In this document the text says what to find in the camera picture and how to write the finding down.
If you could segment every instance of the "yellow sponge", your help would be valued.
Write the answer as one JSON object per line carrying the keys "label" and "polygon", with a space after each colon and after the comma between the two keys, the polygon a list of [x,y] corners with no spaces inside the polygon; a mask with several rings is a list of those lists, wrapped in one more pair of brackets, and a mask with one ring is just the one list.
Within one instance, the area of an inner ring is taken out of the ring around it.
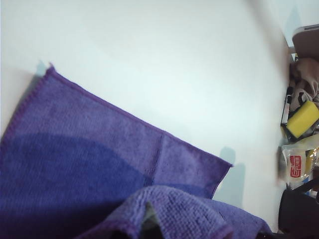
{"label": "yellow sponge", "polygon": [[306,101],[303,106],[288,120],[287,129],[299,138],[319,119],[319,110],[311,101]]}

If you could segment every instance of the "black object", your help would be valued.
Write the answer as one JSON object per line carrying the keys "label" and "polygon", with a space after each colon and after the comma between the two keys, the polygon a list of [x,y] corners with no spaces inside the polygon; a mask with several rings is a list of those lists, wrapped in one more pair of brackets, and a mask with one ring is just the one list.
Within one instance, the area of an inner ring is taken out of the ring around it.
{"label": "black object", "polygon": [[286,189],[279,207],[279,229],[294,239],[319,239],[319,193],[316,198],[305,194],[319,185],[319,177],[291,190]]}

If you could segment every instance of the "red label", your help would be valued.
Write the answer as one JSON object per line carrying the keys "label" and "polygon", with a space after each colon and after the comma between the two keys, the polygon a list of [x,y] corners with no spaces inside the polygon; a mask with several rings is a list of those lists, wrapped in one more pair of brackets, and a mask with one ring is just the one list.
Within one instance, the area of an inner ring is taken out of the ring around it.
{"label": "red label", "polygon": [[292,176],[293,178],[299,178],[301,176],[301,156],[290,156],[290,162],[290,176]]}

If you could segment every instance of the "purple cloth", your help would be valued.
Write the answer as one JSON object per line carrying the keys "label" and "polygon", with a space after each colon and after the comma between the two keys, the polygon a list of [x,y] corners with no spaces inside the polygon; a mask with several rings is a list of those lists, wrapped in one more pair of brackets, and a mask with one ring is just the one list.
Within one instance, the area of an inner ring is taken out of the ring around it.
{"label": "purple cloth", "polygon": [[0,235],[73,237],[150,185],[211,198],[230,166],[51,67],[1,141]]}
{"label": "purple cloth", "polygon": [[116,231],[138,239],[147,204],[152,205],[165,239],[255,239],[259,231],[270,232],[262,219],[239,208],[178,189],[151,186],[130,196],[78,239],[113,238]]}

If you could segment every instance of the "folded towel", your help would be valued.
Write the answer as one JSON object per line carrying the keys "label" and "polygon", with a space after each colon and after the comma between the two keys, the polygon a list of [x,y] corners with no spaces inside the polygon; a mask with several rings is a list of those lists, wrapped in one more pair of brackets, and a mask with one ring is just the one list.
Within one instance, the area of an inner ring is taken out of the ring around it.
{"label": "folded towel", "polygon": [[51,67],[1,141],[0,235],[70,238],[154,184],[211,198],[230,166]]}
{"label": "folded towel", "polygon": [[[146,228],[150,208],[153,226]],[[255,239],[259,231],[269,233],[270,229],[262,219],[239,208],[178,189],[151,186],[137,191],[77,239],[115,239],[119,233],[131,239]]]}

